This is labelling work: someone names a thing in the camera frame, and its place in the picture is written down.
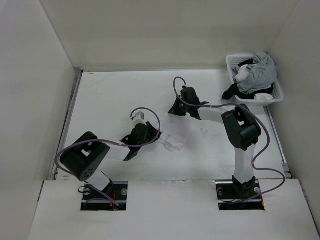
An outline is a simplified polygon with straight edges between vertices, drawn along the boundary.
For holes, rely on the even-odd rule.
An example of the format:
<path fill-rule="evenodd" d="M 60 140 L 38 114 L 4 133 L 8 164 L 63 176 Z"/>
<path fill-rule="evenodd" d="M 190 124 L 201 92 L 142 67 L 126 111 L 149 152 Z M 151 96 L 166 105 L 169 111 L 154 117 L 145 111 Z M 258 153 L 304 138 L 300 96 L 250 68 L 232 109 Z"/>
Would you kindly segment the white tank top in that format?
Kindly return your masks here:
<path fill-rule="evenodd" d="M 192 119 L 165 113 L 160 117 L 159 142 L 171 152 L 180 151 L 186 145 L 192 128 Z"/>

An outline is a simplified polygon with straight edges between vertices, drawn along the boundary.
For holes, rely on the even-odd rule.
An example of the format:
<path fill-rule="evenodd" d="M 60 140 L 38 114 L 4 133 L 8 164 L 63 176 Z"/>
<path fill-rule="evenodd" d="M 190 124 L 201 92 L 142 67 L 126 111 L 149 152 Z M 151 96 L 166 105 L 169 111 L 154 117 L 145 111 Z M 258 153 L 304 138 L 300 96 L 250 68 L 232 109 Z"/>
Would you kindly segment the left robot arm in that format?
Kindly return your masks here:
<path fill-rule="evenodd" d="M 95 189 L 100 199 L 112 195 L 112 180 L 100 168 L 105 159 L 130 161 L 138 155 L 140 149 L 157 141 L 161 131 L 150 122 L 138 123 L 131 133 L 120 140 L 119 144 L 107 144 L 98 141 L 98 137 L 88 131 L 59 157 L 60 163 L 79 181 Z"/>

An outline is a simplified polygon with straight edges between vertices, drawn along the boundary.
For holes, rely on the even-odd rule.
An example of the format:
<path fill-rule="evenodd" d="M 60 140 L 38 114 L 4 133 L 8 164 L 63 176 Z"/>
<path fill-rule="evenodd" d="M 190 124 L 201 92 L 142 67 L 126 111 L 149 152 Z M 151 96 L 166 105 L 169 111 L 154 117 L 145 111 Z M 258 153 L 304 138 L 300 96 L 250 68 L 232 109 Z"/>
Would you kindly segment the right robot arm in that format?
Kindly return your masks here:
<path fill-rule="evenodd" d="M 209 108 L 206 105 L 207 102 L 200 102 L 193 87 L 183 86 L 169 113 L 180 117 L 189 114 L 197 120 L 224 126 L 235 152 L 231 190 L 238 199 L 244 199 L 256 187 L 252 160 L 262 130 L 245 104 L 232 109 Z"/>

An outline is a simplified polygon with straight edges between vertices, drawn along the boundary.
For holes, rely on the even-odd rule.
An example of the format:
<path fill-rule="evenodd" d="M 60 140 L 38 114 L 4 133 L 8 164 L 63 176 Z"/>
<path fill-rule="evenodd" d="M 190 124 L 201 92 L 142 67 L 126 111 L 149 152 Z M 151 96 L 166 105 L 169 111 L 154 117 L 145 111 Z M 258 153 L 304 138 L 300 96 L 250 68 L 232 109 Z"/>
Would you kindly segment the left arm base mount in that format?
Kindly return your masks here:
<path fill-rule="evenodd" d="M 118 205 L 110 202 L 108 198 L 94 190 L 88 184 L 78 188 L 78 193 L 82 194 L 81 211 L 126 211 L 128 199 L 128 182 L 111 182 L 103 192 L 108 195 Z"/>

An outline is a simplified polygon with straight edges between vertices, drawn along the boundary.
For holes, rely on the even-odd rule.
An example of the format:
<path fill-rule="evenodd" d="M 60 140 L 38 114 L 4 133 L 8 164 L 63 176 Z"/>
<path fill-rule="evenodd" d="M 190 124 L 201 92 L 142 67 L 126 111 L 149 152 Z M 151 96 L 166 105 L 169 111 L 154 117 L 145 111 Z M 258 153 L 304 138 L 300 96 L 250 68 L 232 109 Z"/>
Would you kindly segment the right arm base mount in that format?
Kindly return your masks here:
<path fill-rule="evenodd" d="M 264 211 L 262 196 L 249 199 L 261 193 L 260 184 L 256 180 L 253 186 L 244 192 L 236 189 L 232 181 L 218 181 L 215 183 L 218 208 L 220 211 Z"/>

